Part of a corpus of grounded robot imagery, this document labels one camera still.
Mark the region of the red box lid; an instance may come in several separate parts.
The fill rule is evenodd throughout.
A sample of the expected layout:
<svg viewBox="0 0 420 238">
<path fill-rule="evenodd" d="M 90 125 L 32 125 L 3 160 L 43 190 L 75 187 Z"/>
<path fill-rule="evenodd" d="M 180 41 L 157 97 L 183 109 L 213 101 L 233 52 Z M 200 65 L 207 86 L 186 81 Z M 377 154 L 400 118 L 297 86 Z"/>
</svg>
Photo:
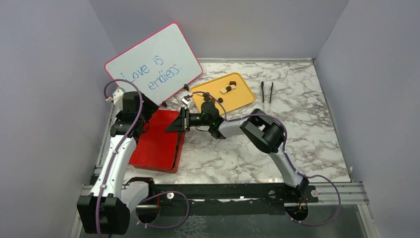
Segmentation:
<svg viewBox="0 0 420 238">
<path fill-rule="evenodd" d="M 175 174 L 178 171 L 185 133 L 166 132 L 179 112 L 158 110 L 150 119 L 149 129 L 142 134 L 129 165 L 144 170 Z"/>
</svg>

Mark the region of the red chocolate box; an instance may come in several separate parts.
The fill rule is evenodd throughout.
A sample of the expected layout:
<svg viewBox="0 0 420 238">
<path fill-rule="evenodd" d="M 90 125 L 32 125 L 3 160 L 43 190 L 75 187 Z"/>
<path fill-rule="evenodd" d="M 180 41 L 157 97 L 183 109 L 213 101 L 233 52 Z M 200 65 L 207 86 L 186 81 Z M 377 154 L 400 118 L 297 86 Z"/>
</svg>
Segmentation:
<svg viewBox="0 0 420 238">
<path fill-rule="evenodd" d="M 184 144 L 183 132 L 151 132 L 140 137 L 129 165 L 143 170 L 175 174 Z"/>
</svg>

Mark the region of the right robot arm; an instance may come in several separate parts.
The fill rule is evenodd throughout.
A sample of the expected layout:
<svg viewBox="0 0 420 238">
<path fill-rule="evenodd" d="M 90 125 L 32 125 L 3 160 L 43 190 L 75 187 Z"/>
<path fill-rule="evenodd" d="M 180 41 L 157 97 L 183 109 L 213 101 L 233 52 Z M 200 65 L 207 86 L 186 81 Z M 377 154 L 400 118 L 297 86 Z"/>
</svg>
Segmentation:
<svg viewBox="0 0 420 238">
<path fill-rule="evenodd" d="M 212 102 L 204 102 L 201 108 L 201 113 L 190 113 L 187 108 L 181 108 L 178 117 L 165 131 L 188 132 L 190 127 L 207 126 L 208 133 L 215 139 L 243 134 L 274 161 L 287 185 L 287 198 L 297 202 L 305 196 L 309 180 L 297 170 L 286 152 L 287 130 L 282 122 L 260 109 L 242 118 L 226 120 Z"/>
</svg>

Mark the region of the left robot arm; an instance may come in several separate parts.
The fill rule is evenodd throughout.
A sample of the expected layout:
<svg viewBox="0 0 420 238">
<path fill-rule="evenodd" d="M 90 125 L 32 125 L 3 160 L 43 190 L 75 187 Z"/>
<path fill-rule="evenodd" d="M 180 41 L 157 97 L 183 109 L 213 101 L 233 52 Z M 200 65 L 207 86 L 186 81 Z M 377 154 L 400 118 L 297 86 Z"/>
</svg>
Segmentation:
<svg viewBox="0 0 420 238">
<path fill-rule="evenodd" d="M 120 99 L 122 108 L 110 128 L 104 166 L 89 193 L 81 195 L 77 201 L 87 234 L 125 234 L 137 205 L 151 203 L 156 196 L 151 178 L 136 178 L 133 185 L 123 185 L 123 180 L 129 160 L 144 133 L 144 125 L 158 106 L 137 92 L 125 92 Z"/>
</svg>

